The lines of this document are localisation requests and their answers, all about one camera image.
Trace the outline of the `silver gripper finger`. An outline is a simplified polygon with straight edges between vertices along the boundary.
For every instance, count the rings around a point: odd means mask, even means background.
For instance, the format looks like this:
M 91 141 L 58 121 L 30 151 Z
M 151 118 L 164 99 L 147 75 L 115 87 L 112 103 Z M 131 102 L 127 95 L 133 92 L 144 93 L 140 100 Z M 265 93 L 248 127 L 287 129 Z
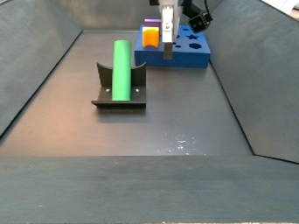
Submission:
M 180 7 L 177 4 L 161 4 L 161 41 L 163 58 L 169 60 L 173 57 L 173 41 L 177 36 L 180 23 Z

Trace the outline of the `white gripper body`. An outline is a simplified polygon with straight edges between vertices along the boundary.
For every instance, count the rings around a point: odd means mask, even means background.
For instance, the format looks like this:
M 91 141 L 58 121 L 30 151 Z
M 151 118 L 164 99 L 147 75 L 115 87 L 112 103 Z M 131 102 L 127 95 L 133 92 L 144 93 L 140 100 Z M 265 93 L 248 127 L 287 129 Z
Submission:
M 151 6 L 163 6 L 163 5 L 173 5 L 175 7 L 180 7 L 183 5 L 183 0 L 148 0 Z

